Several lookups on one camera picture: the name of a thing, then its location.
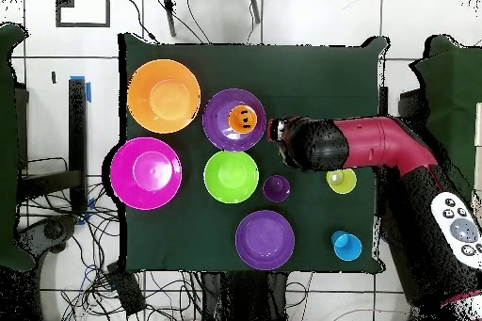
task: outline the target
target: orange bowl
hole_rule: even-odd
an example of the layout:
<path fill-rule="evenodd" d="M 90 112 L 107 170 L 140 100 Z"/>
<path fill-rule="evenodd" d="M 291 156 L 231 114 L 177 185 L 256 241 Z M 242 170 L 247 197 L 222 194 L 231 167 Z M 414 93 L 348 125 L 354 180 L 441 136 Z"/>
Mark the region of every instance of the orange bowl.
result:
<path fill-rule="evenodd" d="M 133 74 L 127 106 L 142 127 L 155 133 L 184 129 L 198 114 L 201 89 L 194 74 L 170 59 L 145 63 Z"/>

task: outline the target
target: remote control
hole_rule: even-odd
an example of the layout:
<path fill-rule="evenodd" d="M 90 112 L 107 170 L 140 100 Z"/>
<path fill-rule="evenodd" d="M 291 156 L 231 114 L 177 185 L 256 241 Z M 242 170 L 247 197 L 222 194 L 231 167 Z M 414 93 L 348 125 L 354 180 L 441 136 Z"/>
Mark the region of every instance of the remote control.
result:
<path fill-rule="evenodd" d="M 472 268 L 482 268 L 480 228 L 457 195 L 442 192 L 431 204 L 432 215 L 457 259 Z"/>

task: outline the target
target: green bowl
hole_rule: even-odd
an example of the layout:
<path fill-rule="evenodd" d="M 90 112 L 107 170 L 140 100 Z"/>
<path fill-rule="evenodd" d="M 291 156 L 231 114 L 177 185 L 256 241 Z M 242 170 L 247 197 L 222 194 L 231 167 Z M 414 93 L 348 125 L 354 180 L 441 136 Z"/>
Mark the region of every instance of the green bowl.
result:
<path fill-rule="evenodd" d="M 247 200 L 258 180 L 256 162 L 245 152 L 217 152 L 204 168 L 204 185 L 213 198 L 223 203 Z"/>

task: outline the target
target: dark green tablecloth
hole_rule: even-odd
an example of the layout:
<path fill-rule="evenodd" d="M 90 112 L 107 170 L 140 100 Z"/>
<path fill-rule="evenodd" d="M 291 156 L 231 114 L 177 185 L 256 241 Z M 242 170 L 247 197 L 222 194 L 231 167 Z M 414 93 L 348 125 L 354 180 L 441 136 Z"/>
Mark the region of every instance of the dark green tablecloth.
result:
<path fill-rule="evenodd" d="M 183 181 L 176 197 L 152 211 L 126 209 L 127 268 L 158 270 L 246 270 L 234 247 L 239 221 L 249 213 L 270 209 L 285 216 L 295 232 L 293 256 L 282 271 L 363 271 L 376 273 L 381 264 L 372 257 L 375 177 L 371 169 L 356 169 L 358 184 L 345 196 L 331 191 L 326 173 L 306 174 L 287 169 L 278 148 L 263 138 L 248 150 L 260 171 L 255 193 L 238 204 L 222 204 L 206 191 L 202 172 L 217 152 L 205 137 L 201 113 L 207 100 L 225 88 L 255 94 L 268 118 L 306 115 L 343 118 L 376 115 L 378 58 L 384 38 L 362 47 L 152 45 L 120 35 L 125 43 L 127 79 L 142 64 L 168 58 L 185 64 L 201 86 L 201 110 L 184 130 L 156 135 L 127 113 L 127 138 L 155 136 L 178 153 Z M 121 89 L 127 80 L 120 81 Z M 289 199 L 280 204 L 265 199 L 262 183 L 273 173 L 291 183 Z M 342 262 L 333 253 L 330 236 L 336 230 L 356 234 L 361 257 Z"/>

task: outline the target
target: orange cup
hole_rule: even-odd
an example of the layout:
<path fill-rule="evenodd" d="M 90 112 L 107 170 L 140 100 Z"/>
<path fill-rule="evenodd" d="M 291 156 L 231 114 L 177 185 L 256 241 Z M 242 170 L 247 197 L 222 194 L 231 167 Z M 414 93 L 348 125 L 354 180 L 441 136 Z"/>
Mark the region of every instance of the orange cup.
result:
<path fill-rule="evenodd" d="M 253 108 L 247 105 L 235 106 L 229 115 L 228 122 L 236 133 L 246 134 L 254 130 L 258 118 Z"/>

